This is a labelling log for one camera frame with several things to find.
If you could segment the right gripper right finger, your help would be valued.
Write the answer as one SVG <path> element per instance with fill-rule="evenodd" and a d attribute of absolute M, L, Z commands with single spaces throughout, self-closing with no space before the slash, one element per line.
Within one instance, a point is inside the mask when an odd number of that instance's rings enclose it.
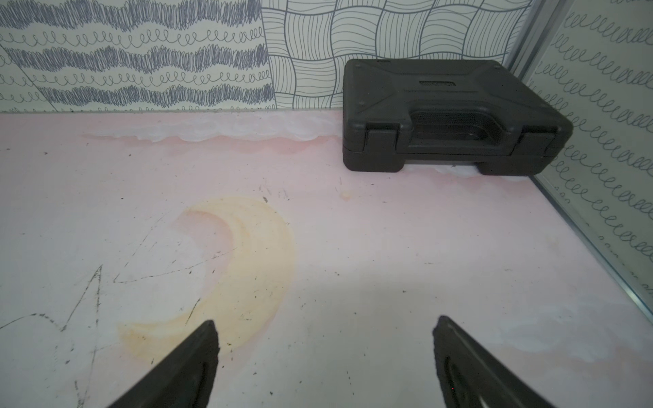
<path fill-rule="evenodd" d="M 439 317 L 433 341 L 447 407 L 553 407 L 450 317 Z"/>

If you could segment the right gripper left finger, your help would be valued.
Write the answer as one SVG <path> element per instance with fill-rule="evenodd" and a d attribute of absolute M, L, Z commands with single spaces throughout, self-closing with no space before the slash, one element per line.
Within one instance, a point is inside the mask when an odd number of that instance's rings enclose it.
<path fill-rule="evenodd" d="M 206 407 L 219 365 L 219 333 L 205 321 L 112 407 Z"/>

